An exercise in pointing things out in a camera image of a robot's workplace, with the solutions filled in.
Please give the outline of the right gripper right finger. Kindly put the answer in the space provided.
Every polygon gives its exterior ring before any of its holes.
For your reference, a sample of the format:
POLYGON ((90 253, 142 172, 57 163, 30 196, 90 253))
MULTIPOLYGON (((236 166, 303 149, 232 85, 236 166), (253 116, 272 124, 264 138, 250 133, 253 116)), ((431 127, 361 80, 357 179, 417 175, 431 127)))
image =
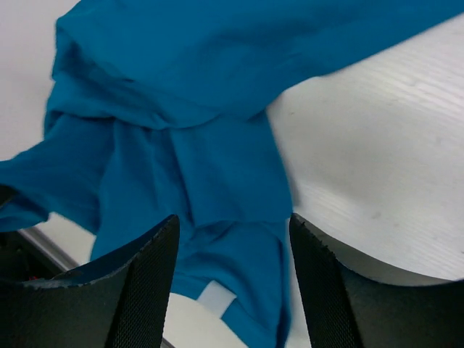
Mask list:
POLYGON ((289 221, 312 347, 462 347, 463 281, 403 270, 289 221))

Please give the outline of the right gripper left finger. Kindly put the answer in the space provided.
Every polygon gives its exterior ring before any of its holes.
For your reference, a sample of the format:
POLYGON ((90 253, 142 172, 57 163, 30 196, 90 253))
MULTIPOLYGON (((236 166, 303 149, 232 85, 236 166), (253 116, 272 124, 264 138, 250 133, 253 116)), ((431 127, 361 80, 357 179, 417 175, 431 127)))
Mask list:
POLYGON ((2 347, 161 347, 179 219, 51 279, 1 280, 2 347))

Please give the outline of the blue t shirt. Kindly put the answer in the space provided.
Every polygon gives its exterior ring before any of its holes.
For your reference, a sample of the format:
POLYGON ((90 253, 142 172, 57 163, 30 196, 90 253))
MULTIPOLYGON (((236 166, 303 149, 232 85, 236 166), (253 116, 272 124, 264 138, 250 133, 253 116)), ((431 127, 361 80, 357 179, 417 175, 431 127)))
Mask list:
POLYGON ((288 341, 292 213, 458 261, 461 1, 79 1, 55 47, 3 231, 55 212, 97 258, 177 215, 172 291, 247 347, 288 341))

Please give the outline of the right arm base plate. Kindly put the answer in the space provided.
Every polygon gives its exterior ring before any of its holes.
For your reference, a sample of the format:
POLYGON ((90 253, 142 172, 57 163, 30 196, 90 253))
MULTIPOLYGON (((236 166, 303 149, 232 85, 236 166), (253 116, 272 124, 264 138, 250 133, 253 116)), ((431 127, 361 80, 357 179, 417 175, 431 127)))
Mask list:
POLYGON ((1 277, 13 281, 50 279, 77 263, 36 228, 1 234, 1 277))

